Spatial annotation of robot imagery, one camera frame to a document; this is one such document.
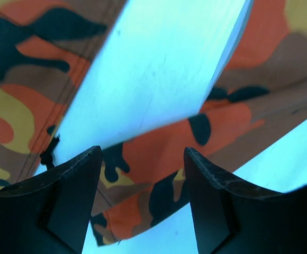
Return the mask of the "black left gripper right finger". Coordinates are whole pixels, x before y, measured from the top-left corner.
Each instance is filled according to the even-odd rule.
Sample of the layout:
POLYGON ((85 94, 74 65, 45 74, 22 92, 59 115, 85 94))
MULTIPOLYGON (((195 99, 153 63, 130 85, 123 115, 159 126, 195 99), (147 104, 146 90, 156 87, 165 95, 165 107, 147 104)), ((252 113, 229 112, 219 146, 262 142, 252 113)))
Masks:
POLYGON ((307 185, 275 192, 193 148, 184 168, 199 253, 307 253, 307 185))

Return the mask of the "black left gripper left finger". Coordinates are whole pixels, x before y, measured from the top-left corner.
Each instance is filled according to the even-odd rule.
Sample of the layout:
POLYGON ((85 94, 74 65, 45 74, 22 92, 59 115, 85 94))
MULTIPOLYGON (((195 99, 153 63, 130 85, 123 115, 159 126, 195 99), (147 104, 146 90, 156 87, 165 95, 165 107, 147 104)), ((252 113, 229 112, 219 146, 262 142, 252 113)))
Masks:
POLYGON ((0 190, 0 253, 81 253, 97 191, 102 151, 0 190))

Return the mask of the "orange camouflage trousers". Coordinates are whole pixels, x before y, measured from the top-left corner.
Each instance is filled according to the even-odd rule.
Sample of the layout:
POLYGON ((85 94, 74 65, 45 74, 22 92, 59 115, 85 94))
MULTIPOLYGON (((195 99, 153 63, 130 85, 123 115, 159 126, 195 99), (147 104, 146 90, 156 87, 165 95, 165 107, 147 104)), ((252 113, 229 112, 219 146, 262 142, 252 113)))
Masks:
POLYGON ((184 149, 234 172, 307 119, 307 1, 0 1, 0 191, 91 146, 86 241, 189 202, 184 149))

